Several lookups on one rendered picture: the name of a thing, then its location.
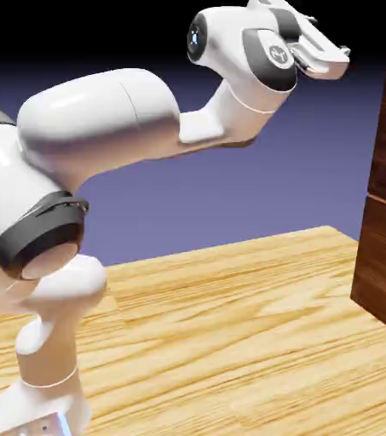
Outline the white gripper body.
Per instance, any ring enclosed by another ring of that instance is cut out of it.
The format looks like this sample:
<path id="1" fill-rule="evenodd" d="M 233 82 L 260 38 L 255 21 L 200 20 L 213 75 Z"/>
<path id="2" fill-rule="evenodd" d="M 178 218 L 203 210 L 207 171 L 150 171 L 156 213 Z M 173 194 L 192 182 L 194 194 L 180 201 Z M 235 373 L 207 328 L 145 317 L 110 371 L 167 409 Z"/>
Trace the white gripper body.
<path id="1" fill-rule="evenodd" d="M 337 80 L 347 71 L 347 47 L 338 47 L 310 18 L 298 18 L 301 36 L 296 43 L 296 59 L 304 74 L 314 79 Z"/>

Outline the dark wood cabinet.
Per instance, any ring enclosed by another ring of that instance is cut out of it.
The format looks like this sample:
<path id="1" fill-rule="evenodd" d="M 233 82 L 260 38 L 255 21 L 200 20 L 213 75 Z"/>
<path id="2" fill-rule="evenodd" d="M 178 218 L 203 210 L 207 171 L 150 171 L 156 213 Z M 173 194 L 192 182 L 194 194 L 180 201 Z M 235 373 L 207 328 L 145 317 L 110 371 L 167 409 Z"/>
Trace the dark wood cabinet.
<path id="1" fill-rule="evenodd" d="M 386 203 L 386 200 L 383 200 L 383 199 L 381 199 L 381 198 L 379 198 L 379 197 L 377 197 L 377 196 L 371 195 L 371 194 L 368 192 L 368 186 L 367 186 L 367 196 L 366 196 L 366 198 L 369 197 L 369 196 L 371 196 L 371 197 L 373 197 L 373 198 L 376 198 L 376 199 L 378 199 L 378 200 L 383 201 L 383 202 Z"/>

